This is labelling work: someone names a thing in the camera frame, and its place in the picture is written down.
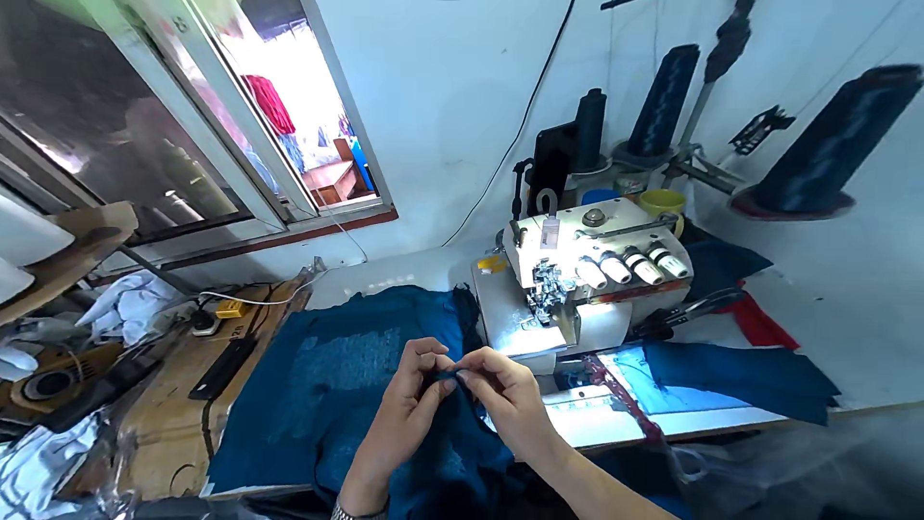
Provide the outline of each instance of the blue fabric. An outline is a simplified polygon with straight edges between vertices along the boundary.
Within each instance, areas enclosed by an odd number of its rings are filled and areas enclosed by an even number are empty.
[[[408,340],[435,337],[449,357],[480,346],[468,290],[392,287],[288,318],[228,417],[209,467],[213,492],[310,484],[333,505]],[[493,511],[513,455],[463,390],[440,406],[417,453],[391,479],[392,518]]]
[[[602,201],[612,201],[618,198],[619,192],[616,190],[590,190],[581,197],[580,204],[594,204]]]
[[[638,404],[648,415],[678,412],[703,412],[727,408],[747,408],[750,404],[715,393],[686,387],[659,387],[651,376],[645,353],[633,347],[614,354],[614,360],[638,398]]]
[[[690,282],[688,302],[737,287],[738,281],[762,271],[773,262],[753,251],[726,241],[701,241],[686,246],[696,276]]]
[[[266,182],[266,185],[270,187],[270,190],[275,194],[279,194],[279,184],[276,183],[276,179],[273,179],[273,175],[270,174],[269,168],[263,164],[263,160],[260,159],[260,156],[253,151],[253,148],[248,145],[244,149],[244,155],[247,156],[247,160],[253,165],[254,169],[257,170],[257,173],[260,174],[260,178],[263,179],[263,182]]]
[[[709,390],[817,425],[841,392],[804,355],[788,349],[729,349],[706,343],[646,341],[655,383]]]
[[[298,147],[298,138],[294,133],[284,133],[277,136],[279,143],[286,149],[286,155],[295,165],[295,170],[301,174],[305,173],[305,157],[301,154],[301,148]]]

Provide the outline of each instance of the teal cloth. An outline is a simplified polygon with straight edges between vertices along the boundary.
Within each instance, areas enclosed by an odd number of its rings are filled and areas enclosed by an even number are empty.
[[[827,426],[841,391],[804,355],[788,349],[730,349],[706,343],[645,341],[661,387],[718,392],[758,408]]]
[[[654,382],[645,353],[634,347],[614,354],[614,361],[632,387],[638,404],[648,415],[747,408],[750,404],[714,391],[687,387],[661,387]]]

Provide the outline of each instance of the wrist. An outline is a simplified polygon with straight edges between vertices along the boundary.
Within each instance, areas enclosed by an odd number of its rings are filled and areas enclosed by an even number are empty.
[[[568,466],[571,457],[577,453],[557,432],[553,432],[546,446],[524,462],[543,479]]]
[[[390,476],[390,472],[377,469],[360,444],[340,489],[340,507],[351,516],[379,513],[388,503]]]

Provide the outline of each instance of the thread spool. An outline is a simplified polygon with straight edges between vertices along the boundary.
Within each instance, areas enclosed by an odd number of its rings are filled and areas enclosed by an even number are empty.
[[[654,157],[670,152],[698,61],[699,46],[694,43],[674,47],[661,60],[626,146],[630,154]]]
[[[613,251],[604,251],[600,255],[600,270],[614,282],[626,285],[632,281],[632,271],[619,260],[619,255]]]
[[[630,245],[623,251],[623,261],[626,266],[637,274],[639,278],[649,285],[658,285],[664,282],[664,274],[654,265],[647,256],[641,253],[638,247]]]
[[[841,87],[754,188],[757,206],[822,213],[920,90],[920,65],[871,68]]]
[[[603,138],[603,116],[606,94],[602,89],[590,89],[577,105],[577,154],[572,170],[577,173],[595,171],[601,167],[600,143]]]
[[[597,263],[589,256],[581,256],[577,260],[575,272],[579,278],[594,289],[603,289],[606,287],[606,275],[603,274],[603,271],[600,270]]]
[[[661,241],[651,243],[648,257],[656,266],[671,273],[675,278],[685,278],[690,274],[689,268],[679,258],[671,254]]]

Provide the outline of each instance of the pink fabric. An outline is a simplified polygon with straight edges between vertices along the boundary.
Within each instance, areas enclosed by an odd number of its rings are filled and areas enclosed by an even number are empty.
[[[263,76],[244,76],[244,81],[250,87],[250,93],[257,100],[257,105],[270,120],[276,135],[286,135],[295,133],[295,125],[292,124],[292,118],[288,115],[283,100],[279,99],[279,93],[273,87],[273,82]]]

